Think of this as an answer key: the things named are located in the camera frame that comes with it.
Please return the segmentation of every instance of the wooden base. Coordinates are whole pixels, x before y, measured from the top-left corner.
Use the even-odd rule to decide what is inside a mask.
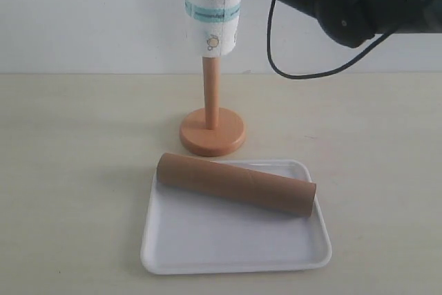
[[[215,129],[206,129],[203,108],[189,114],[180,127],[180,139],[184,147],[202,157],[228,155],[239,149],[245,138],[245,125],[241,117],[225,108],[220,108]]]

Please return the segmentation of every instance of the blue stripe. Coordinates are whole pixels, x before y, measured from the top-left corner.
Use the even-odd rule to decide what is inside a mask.
[[[189,0],[185,1],[186,13],[195,20],[205,23],[229,22],[240,14],[241,4],[231,8],[203,8],[193,5]]]

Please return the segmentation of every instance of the table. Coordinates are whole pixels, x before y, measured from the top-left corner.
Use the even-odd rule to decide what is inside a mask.
[[[2,294],[439,294],[442,75],[308,82],[224,75],[248,138],[223,159],[306,164],[333,246],[323,269],[153,276],[140,245],[155,165],[200,75],[0,76]]]

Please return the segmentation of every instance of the plastic tray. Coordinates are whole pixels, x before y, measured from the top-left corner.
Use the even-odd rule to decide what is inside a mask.
[[[311,181],[293,160],[224,162]],[[315,198],[310,218],[299,218],[159,183],[153,178],[141,259],[154,274],[216,274],[315,269],[332,246]]]

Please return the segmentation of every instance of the black wire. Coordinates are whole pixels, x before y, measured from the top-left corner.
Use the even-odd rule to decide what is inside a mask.
[[[359,53],[355,58],[347,62],[346,64],[343,64],[341,67],[338,67],[333,70],[328,70],[327,72],[322,73],[315,73],[315,74],[307,74],[307,75],[290,75],[287,73],[284,73],[281,71],[273,62],[273,58],[271,56],[271,24],[273,21],[273,12],[275,10],[275,4],[277,0],[271,0],[270,5],[270,11],[269,11],[269,19],[267,20],[267,58],[269,60],[270,66],[273,68],[273,70],[281,75],[282,77],[285,77],[286,79],[318,79],[321,77],[327,77],[332,76],[338,73],[343,72],[344,70],[347,70],[348,68],[352,67],[354,64],[359,62],[362,58],[364,58],[366,55],[368,55],[370,52],[373,51],[379,44],[384,42],[388,37],[393,35],[398,31],[398,29],[405,23],[414,21],[419,13],[413,13],[412,15],[406,17],[404,20],[398,22],[396,25],[392,26],[387,32],[385,32],[383,35],[381,35],[377,40],[373,41],[366,49],[364,49],[361,53]],[[421,8],[424,9],[427,6],[429,6],[434,0],[423,0],[421,2]]]

